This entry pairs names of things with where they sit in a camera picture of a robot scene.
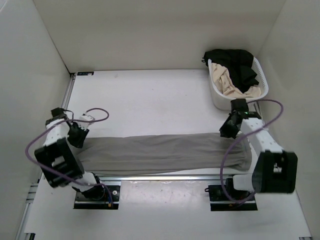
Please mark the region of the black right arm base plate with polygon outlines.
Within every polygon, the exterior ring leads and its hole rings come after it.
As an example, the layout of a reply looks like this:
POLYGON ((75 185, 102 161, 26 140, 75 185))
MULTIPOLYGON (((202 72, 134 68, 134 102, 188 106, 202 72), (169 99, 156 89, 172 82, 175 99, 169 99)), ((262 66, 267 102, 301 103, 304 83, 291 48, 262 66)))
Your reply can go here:
POLYGON ((254 197, 242 204, 231 202, 225 196, 220 185, 209 185, 204 189, 204 192, 208 193, 211 212, 239 212, 258 210, 254 197))

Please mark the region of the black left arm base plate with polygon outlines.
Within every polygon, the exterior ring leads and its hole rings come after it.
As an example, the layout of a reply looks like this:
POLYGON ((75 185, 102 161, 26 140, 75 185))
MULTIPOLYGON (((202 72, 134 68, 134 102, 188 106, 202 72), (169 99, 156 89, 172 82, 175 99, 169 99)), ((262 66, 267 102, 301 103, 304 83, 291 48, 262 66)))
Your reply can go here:
POLYGON ((110 196, 105 190, 96 197, 85 197, 81 192, 77 192, 74 199, 73 208, 76 210, 118 210, 121 194, 120 185, 108 185, 111 192, 112 203, 110 196))

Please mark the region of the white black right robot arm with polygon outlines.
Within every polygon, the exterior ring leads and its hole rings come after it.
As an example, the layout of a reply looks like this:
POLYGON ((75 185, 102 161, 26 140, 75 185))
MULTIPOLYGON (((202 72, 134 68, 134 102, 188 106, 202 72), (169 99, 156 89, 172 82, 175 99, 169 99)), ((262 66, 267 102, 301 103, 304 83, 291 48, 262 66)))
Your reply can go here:
POLYGON ((258 159, 252 173, 222 179, 223 192, 230 200, 238 199, 243 191, 291 194, 296 187, 298 157, 273 139, 267 129, 273 121, 265 123, 256 111, 249 110, 248 104, 244 98, 232 100, 230 114, 219 132, 221 137, 235 140, 227 155, 238 143, 248 140, 258 159))

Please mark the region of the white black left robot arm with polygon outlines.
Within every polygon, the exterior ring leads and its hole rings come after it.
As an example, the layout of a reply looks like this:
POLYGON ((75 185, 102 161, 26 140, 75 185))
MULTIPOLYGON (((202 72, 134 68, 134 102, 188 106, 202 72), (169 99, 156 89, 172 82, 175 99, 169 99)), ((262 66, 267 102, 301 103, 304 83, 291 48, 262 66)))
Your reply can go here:
POLYGON ((52 117, 45 122, 47 129, 51 129, 46 135, 45 142, 41 148, 34 151, 36 160, 67 177, 81 183, 81 185, 69 181, 60 175, 56 175, 45 168, 41 168, 43 174, 52 188, 71 187, 85 198, 101 200, 105 194, 105 188, 100 179, 92 172, 86 172, 76 153, 83 147, 84 141, 89 133, 89 125, 94 118, 83 114, 80 120, 84 122, 71 121, 58 124, 67 120, 65 109, 57 107, 51 110, 52 117))

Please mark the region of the grey trousers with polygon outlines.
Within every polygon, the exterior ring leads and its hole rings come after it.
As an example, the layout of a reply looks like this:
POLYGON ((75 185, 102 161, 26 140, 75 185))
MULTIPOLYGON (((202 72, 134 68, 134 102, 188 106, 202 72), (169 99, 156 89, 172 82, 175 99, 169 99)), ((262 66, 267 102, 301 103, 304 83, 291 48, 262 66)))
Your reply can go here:
POLYGON ((84 169, 110 176, 149 175, 220 167, 246 171, 252 152, 243 140, 235 142, 219 133, 143 135, 87 138, 77 157, 84 169))

